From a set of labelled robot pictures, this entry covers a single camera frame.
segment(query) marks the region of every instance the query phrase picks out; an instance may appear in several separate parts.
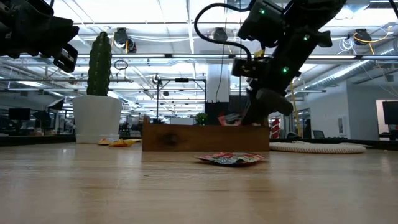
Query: cactus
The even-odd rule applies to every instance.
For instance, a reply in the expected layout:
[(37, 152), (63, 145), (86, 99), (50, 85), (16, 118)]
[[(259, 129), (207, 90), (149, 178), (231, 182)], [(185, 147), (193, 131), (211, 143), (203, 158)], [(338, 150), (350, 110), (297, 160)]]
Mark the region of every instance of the cactus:
[(111, 75), (111, 44), (106, 32), (101, 32), (90, 51), (87, 95), (107, 96)]

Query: potted plant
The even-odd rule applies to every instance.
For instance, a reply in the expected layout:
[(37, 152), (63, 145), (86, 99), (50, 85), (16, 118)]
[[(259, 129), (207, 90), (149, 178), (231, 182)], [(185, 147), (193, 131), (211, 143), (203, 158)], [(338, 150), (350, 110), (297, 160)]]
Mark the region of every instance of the potted plant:
[(119, 138), (122, 102), (108, 97), (111, 59), (109, 37), (102, 32), (90, 51), (87, 95), (73, 99), (76, 143), (95, 144), (102, 138)]
[(207, 123), (207, 114), (198, 113), (195, 116), (195, 121), (197, 122), (196, 125), (205, 125)]

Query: wooden block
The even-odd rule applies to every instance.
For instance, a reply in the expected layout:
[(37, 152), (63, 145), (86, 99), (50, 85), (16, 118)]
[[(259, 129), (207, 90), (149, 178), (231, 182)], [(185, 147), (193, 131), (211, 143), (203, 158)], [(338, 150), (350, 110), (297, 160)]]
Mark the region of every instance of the wooden block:
[(144, 123), (142, 151), (269, 151), (268, 128)]

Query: white planter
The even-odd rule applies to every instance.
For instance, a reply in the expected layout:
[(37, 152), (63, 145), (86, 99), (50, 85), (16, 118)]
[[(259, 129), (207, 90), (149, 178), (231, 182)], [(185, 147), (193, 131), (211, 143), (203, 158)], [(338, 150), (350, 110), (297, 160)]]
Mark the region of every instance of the white planter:
[(119, 138), (120, 100), (108, 96), (81, 96), (72, 101), (76, 143), (96, 144), (102, 138)]

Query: rope coaster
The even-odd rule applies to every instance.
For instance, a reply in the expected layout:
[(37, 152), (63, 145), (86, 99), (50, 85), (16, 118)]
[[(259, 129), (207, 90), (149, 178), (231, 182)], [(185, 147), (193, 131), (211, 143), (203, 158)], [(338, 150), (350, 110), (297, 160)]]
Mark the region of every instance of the rope coaster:
[(355, 154), (364, 153), (365, 146), (350, 143), (340, 144), (312, 144), (307, 142), (270, 142), (269, 149), (282, 152), (304, 152), (304, 153), (322, 153), (322, 154)]

